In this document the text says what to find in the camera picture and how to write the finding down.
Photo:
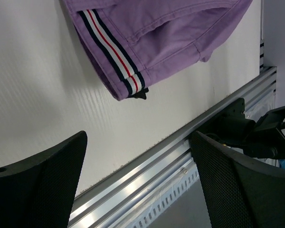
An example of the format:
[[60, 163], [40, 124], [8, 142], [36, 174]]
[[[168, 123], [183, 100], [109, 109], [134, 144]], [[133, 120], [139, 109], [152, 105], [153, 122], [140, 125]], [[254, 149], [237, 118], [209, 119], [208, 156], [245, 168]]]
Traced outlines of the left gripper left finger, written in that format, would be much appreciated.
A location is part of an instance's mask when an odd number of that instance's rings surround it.
[[87, 147], [80, 131], [0, 167], [0, 228], [66, 228]]

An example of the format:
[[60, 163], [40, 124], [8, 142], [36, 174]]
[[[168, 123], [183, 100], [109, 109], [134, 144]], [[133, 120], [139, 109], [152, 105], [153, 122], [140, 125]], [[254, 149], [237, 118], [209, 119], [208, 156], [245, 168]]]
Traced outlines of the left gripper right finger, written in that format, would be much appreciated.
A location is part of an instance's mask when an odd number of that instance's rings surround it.
[[285, 169], [200, 132], [190, 147], [213, 228], [285, 228]]

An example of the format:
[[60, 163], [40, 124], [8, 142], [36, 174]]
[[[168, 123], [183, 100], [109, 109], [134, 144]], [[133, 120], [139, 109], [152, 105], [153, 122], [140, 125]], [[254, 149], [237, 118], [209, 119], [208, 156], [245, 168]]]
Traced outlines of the purple trousers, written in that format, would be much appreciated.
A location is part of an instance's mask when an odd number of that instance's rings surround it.
[[118, 101], [210, 59], [235, 30], [249, 0], [66, 0], [80, 42]]

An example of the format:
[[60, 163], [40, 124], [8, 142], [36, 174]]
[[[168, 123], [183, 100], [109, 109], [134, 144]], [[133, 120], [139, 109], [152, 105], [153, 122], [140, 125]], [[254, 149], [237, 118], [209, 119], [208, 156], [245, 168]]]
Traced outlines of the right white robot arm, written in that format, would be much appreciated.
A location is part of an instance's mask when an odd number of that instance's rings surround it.
[[246, 156], [285, 160], [285, 106], [268, 111], [255, 122], [245, 117], [223, 116], [215, 135], [226, 145], [240, 148]]

